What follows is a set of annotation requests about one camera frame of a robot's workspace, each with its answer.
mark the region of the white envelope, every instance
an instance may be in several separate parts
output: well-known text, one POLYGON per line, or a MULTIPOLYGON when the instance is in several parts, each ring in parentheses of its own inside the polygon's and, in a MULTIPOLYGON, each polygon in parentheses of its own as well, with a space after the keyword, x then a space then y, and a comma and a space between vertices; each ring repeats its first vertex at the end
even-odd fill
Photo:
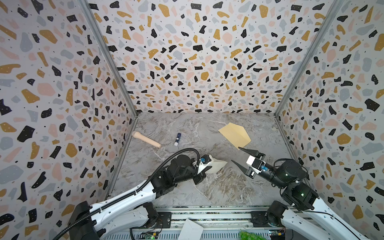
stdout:
POLYGON ((178 240, 200 240, 204 228, 187 219, 181 229, 178 240))

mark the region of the marble surface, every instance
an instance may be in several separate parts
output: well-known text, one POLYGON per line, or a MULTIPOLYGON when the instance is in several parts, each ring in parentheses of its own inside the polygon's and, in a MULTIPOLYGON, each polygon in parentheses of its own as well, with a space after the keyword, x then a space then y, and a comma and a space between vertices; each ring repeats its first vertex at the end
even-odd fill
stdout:
MULTIPOLYGON (((199 185, 192 180, 178 184, 170 193, 154 200, 155 205, 199 206, 199 205, 270 205, 280 200, 278 188, 256 176, 251 179, 231 161, 246 167, 248 155, 236 149, 219 129, 228 123, 241 125, 247 131, 251 142, 248 149, 266 154, 265 160, 289 157, 287 147, 277 130, 273 117, 264 114, 172 114, 141 113, 135 131, 162 144, 153 147, 133 138, 124 158, 118 179, 111 196, 116 196, 145 180, 172 153, 178 150, 174 141, 181 133, 179 149, 193 147, 200 155, 211 154, 214 158, 227 161, 224 168, 215 174, 208 174, 199 185)), ((194 152, 184 153, 196 157, 194 152)))

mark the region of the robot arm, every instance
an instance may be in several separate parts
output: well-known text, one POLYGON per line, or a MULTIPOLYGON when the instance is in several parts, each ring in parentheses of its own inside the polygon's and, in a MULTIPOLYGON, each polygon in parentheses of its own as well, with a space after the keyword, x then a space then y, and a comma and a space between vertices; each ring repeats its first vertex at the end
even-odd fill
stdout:
POLYGON ((197 185, 206 178, 206 173, 215 173, 227 163, 207 154, 200 158, 195 149, 189 151, 197 153, 196 161, 186 155, 177 156, 185 151, 183 149, 173 154, 146 181, 118 196, 91 206, 86 201, 78 204, 67 227, 70 239, 98 240, 128 228, 149 228, 155 225, 159 216, 152 204, 154 199, 171 192, 178 183, 189 179, 193 179, 197 185))
POLYGON ((265 154, 241 147, 239 149, 250 155, 247 160, 248 169, 233 161, 245 175, 250 178, 259 175, 272 183, 272 186, 285 188, 281 197, 291 206, 308 214, 323 229, 299 217, 278 201, 274 201, 267 211, 269 224, 282 224, 311 240, 368 240, 332 211, 311 187, 302 182, 308 172, 295 160, 279 159, 278 161, 284 162, 275 167, 263 160, 265 154))

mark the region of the yellow envelope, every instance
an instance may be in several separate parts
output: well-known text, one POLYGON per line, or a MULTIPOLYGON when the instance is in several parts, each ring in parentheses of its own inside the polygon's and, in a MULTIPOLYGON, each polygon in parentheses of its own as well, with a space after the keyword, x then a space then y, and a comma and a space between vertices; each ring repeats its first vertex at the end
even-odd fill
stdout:
POLYGON ((238 147, 244 147, 251 142, 248 133, 243 126, 239 126, 233 123, 228 123, 226 126, 219 129, 219 132, 230 141, 237 149, 238 147))

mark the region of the patterned wall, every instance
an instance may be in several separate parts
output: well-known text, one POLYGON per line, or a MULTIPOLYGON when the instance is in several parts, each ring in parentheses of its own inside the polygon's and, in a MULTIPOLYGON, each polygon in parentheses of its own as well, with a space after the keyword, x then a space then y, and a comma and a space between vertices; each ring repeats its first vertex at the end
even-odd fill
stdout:
POLYGON ((278 118, 312 187, 384 239, 384 1, 345 1, 278 118))
POLYGON ((274 112, 332 0, 89 0, 138 112, 274 112))
POLYGON ((52 239, 104 200, 130 113, 74 1, 0 7, 0 238, 52 239))

